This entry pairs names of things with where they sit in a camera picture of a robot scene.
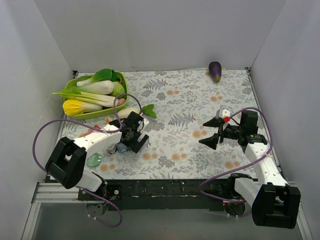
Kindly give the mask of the white cap pill bottle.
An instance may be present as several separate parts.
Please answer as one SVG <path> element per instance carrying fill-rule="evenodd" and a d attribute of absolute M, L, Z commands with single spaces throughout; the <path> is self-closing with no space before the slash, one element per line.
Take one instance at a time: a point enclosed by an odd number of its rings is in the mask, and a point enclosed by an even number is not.
<path fill-rule="evenodd" d="M 106 147 L 106 151 L 109 153 L 109 154 L 114 154 L 117 152 L 117 146 L 116 144 L 111 144 L 109 146 Z"/>

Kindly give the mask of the white radish with leaves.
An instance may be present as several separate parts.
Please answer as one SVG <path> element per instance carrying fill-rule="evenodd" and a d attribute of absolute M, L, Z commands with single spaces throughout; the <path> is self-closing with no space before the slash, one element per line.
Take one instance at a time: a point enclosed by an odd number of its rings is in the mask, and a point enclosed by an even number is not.
<path fill-rule="evenodd" d="M 143 106 L 141 109 L 139 107 L 129 107 L 129 108 L 124 108 L 118 111 L 117 114 L 120 119 L 127 118 L 131 112 L 135 112 L 136 114 L 139 114 L 139 115 L 145 114 L 156 119 L 157 115 L 154 112 L 154 107 L 155 107 L 154 104 L 148 104 L 146 106 Z"/>

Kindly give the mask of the floral table mat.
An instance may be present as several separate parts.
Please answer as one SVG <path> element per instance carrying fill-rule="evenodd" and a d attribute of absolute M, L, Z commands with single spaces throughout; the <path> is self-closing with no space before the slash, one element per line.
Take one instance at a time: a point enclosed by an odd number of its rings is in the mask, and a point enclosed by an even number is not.
<path fill-rule="evenodd" d="M 87 170 L 105 179 L 208 179 L 232 169 L 255 177 L 236 140 L 225 139 L 215 150 L 199 142 L 217 132 L 204 126 L 217 110 L 229 110 L 235 124 L 240 109 L 257 106 L 244 69 L 223 70 L 219 83 L 205 69 L 128 71 L 124 77 L 129 108 L 154 105 L 149 138 L 138 153 L 102 150 L 100 164 Z"/>

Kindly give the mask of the blue rectangular pill box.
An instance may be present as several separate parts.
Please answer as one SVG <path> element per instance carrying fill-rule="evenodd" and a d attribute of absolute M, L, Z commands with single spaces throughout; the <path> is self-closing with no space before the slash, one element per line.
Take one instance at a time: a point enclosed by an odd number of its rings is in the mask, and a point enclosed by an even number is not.
<path fill-rule="evenodd" d="M 117 143 L 116 148 L 119 153 L 131 151 L 131 149 L 129 147 L 127 147 L 126 145 L 124 145 L 122 142 Z"/>

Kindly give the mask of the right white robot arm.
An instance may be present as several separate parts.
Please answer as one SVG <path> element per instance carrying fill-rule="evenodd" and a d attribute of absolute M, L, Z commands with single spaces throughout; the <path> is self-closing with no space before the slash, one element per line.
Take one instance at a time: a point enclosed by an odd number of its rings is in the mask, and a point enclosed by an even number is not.
<path fill-rule="evenodd" d="M 242 168 L 253 167 L 258 184 L 248 174 L 240 173 L 241 167 L 213 176 L 199 185 L 201 194 L 233 204 L 248 203 L 255 225 L 264 227 L 293 229 L 299 213 L 301 192 L 291 186 L 278 170 L 273 157 L 273 138 L 258 133 L 258 118 L 263 116 L 256 107 L 245 107 L 238 111 L 240 121 L 231 125 L 234 114 L 219 109 L 215 117 L 203 123 L 204 127 L 217 128 L 211 137 L 199 143 L 215 150 L 224 139 L 236 140 L 250 161 Z M 228 175 L 226 186 L 230 199 L 207 193 L 203 188 L 211 181 Z"/>

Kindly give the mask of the purple eggplant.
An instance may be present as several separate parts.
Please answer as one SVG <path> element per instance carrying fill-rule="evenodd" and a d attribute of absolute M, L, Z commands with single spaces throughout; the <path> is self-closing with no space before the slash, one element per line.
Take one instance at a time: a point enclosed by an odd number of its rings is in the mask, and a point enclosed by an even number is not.
<path fill-rule="evenodd" d="M 208 71 L 214 82 L 219 83 L 222 77 L 222 66 L 218 61 L 212 61 L 208 66 Z"/>

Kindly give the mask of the green plastic basket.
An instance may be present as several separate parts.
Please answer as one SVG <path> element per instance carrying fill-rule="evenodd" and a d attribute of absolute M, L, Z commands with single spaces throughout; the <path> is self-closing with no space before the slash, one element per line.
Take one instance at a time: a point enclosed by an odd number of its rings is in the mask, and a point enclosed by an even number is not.
<path fill-rule="evenodd" d="M 124 92 L 128 93 L 128 83 L 127 80 L 124 76 L 124 74 L 122 72 L 116 71 L 115 72 L 117 77 L 120 79 L 122 86 L 124 87 Z M 71 87 L 75 87 L 77 83 L 77 79 L 74 78 L 72 80 L 70 80 L 66 85 L 65 88 L 69 89 Z M 116 107 L 117 111 L 120 111 L 124 108 L 126 108 L 129 100 L 128 97 L 126 95 L 123 96 L 123 98 L 125 99 L 125 102 L 122 105 L 119 105 Z M 76 119 L 76 120 L 87 120 L 87 119 L 93 119 L 93 118 L 98 118 L 98 117 L 104 117 L 104 116 L 108 116 L 108 115 L 112 115 L 115 113 L 114 107 L 109 107 L 109 108 L 103 108 L 101 110 L 98 111 L 93 111 L 93 112 L 85 112 L 82 114 L 77 114 L 74 116 L 71 116 L 71 118 Z"/>

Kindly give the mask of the pink rectangular pill box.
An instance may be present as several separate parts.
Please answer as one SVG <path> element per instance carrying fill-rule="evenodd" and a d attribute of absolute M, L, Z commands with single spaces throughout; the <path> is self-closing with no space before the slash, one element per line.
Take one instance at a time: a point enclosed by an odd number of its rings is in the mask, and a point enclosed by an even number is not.
<path fill-rule="evenodd" d="M 97 129 L 97 130 L 100 130 L 102 127 L 99 126 L 98 124 L 95 124 L 95 125 L 93 126 L 93 128 L 94 128 L 94 129 Z M 91 129 L 91 128 L 90 128 L 90 129 L 87 130 L 86 132 L 81 133 L 78 137 L 79 137 L 79 138 L 85 137 L 85 136 L 93 133 L 93 132 L 95 131 L 94 129 Z"/>

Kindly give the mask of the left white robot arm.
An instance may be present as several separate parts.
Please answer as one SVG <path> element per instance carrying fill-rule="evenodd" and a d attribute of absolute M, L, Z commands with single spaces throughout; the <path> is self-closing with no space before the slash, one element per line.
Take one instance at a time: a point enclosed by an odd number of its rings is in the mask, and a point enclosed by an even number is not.
<path fill-rule="evenodd" d="M 114 120 L 87 136 L 75 139 L 63 137 L 57 142 L 45 170 L 66 189 L 85 189 L 95 200 L 101 200 L 107 193 L 107 181 L 85 169 L 87 159 L 117 144 L 138 153 L 149 139 L 143 133 L 148 124 L 146 118 L 132 111 L 121 122 Z"/>

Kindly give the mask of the pink radish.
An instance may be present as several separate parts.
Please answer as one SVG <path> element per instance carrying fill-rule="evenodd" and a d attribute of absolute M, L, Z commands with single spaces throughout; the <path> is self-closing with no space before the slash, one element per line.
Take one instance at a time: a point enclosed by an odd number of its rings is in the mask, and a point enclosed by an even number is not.
<path fill-rule="evenodd" d="M 126 99 L 125 99 L 125 98 L 119 98 L 119 99 L 117 100 L 117 105 L 118 105 L 118 106 L 123 105 L 125 102 L 126 102 Z"/>

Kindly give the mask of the green round pill case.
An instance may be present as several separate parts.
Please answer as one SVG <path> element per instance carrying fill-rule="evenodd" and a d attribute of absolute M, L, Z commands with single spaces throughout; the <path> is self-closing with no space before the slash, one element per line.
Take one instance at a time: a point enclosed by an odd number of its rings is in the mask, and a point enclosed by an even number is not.
<path fill-rule="evenodd" d="M 101 163 L 101 160 L 101 155 L 99 153 L 94 153 L 86 160 L 86 164 L 89 167 L 97 167 Z"/>

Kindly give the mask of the light green cabbage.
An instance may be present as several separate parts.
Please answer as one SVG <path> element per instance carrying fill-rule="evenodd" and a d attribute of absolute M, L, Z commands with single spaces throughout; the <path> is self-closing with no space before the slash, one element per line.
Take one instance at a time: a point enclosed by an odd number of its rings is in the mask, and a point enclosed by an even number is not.
<path fill-rule="evenodd" d="M 116 96 L 121 95 L 123 93 L 125 93 L 125 89 L 124 89 L 123 85 L 117 81 L 113 82 L 113 90 L 109 95 L 112 97 L 116 97 Z"/>

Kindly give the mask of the green bok choy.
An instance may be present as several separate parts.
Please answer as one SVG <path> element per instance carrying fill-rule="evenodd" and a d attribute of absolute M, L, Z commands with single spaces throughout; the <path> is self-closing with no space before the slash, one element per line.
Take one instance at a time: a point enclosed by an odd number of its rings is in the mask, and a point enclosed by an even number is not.
<path fill-rule="evenodd" d="M 101 81 L 111 81 L 116 82 L 117 81 L 117 74 L 113 69 L 104 68 L 95 74 L 89 76 L 84 75 L 77 78 L 76 86 L 84 86 L 86 84 L 101 82 Z"/>

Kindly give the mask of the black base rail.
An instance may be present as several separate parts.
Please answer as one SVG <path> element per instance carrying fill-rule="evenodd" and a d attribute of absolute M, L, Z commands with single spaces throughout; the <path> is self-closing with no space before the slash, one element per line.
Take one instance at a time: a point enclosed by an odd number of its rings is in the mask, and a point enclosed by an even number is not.
<path fill-rule="evenodd" d="M 199 187 L 201 179 L 110 180 L 105 198 L 120 210 L 204 209 L 243 215 L 250 211 L 241 197 L 232 193 L 227 179 Z"/>

